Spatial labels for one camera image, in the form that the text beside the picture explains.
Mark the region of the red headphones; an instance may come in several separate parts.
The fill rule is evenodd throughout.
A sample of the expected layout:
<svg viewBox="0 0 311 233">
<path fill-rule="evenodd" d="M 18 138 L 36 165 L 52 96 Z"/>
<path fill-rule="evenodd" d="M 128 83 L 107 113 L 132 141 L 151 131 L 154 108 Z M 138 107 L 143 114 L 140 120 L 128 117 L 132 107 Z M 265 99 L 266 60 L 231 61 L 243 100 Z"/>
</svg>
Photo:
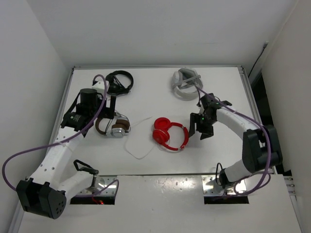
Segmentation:
<svg viewBox="0 0 311 233">
<path fill-rule="evenodd" d="M 179 127 L 183 130 L 184 133 L 184 141 L 180 147 L 175 148 L 171 147 L 167 142 L 170 140 L 169 129 L 171 127 Z M 171 151 L 181 151 L 185 148 L 189 141 L 189 131 L 186 127 L 184 127 L 181 123 L 171 122 L 166 117 L 157 118 L 154 121 L 154 129 L 152 132 L 153 140 L 164 148 Z"/>
</svg>

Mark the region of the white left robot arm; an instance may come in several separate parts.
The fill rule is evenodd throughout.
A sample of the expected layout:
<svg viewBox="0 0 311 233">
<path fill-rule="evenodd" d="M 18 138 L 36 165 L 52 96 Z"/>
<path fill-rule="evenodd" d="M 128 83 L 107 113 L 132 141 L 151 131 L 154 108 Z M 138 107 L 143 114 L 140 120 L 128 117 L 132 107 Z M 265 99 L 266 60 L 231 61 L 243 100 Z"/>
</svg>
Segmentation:
<svg viewBox="0 0 311 233">
<path fill-rule="evenodd" d="M 44 160 L 29 178 L 17 184 L 16 192 L 25 212 L 57 219 L 66 204 L 74 197 L 81 197 L 83 190 L 90 191 L 89 198 L 103 192 L 96 189 L 98 170 L 79 160 L 73 162 L 76 173 L 61 181 L 73 152 L 93 126 L 103 103 L 104 97 L 97 90 L 80 90 L 64 114 L 57 138 Z"/>
</svg>

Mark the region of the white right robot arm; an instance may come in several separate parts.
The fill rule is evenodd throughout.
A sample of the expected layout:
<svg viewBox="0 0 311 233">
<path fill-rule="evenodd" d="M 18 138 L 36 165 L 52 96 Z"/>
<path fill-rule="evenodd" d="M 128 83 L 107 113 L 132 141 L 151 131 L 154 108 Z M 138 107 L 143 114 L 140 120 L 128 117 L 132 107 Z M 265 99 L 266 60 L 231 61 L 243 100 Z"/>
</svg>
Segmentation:
<svg viewBox="0 0 311 233">
<path fill-rule="evenodd" d="M 254 119 L 235 111 L 226 100 L 220 101 L 212 93 L 199 98 L 198 113 L 190 114 L 189 136 L 195 132 L 206 139 L 214 135 L 213 125 L 222 123 L 242 140 L 242 158 L 223 168 L 219 175 L 222 188 L 236 187 L 238 182 L 261 174 L 258 184 L 247 191 L 251 194 L 266 186 L 271 178 L 269 168 L 283 162 L 277 130 L 272 125 L 263 126 Z"/>
</svg>

